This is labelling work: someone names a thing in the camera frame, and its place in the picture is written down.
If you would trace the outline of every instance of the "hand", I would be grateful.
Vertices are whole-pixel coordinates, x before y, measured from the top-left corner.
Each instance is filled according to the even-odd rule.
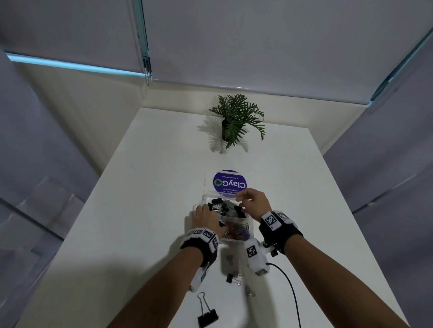
[[[222,235],[226,232],[227,227],[220,227],[220,216],[215,211],[210,211],[206,204],[203,207],[197,206],[191,214],[192,228],[208,228],[218,235],[221,240]]]
[[[272,211],[265,193],[255,189],[247,188],[239,191],[236,194],[236,201],[242,201],[240,205],[245,207],[242,209],[242,212],[248,213],[259,222],[262,219],[262,215]]]

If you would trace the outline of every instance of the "person's right arm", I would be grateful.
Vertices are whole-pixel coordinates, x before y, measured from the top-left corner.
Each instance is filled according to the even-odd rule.
[[[265,194],[255,189],[240,191],[236,200],[257,221],[272,210]],[[335,328],[408,328],[361,280],[302,236],[291,236],[284,252]]]

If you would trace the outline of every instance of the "person's left hand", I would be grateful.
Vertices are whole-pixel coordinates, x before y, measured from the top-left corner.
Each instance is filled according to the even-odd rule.
[[[221,239],[227,227],[220,227],[220,216],[215,211],[210,211],[207,204],[197,206],[191,214],[191,225],[194,228],[208,228],[218,235]]]

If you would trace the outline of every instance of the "person's left arm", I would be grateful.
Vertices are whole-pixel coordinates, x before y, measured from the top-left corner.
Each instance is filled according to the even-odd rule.
[[[208,206],[198,206],[191,216],[192,228],[208,228],[219,238],[225,232],[218,214]],[[107,328],[168,327],[202,262],[199,248],[182,249],[141,287]]]

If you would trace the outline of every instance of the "person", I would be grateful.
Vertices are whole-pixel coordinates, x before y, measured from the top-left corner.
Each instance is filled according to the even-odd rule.
[[[265,194],[255,189],[240,191],[236,200],[242,201],[242,211],[262,221],[261,225],[262,216],[272,211]],[[193,229],[207,228],[219,238],[226,230],[219,225],[218,213],[208,206],[198,206],[191,216]],[[283,247],[283,253],[335,328],[408,328],[361,280],[310,244],[302,234],[291,235]],[[181,249],[141,287],[108,328],[168,327],[203,260],[199,248]]]

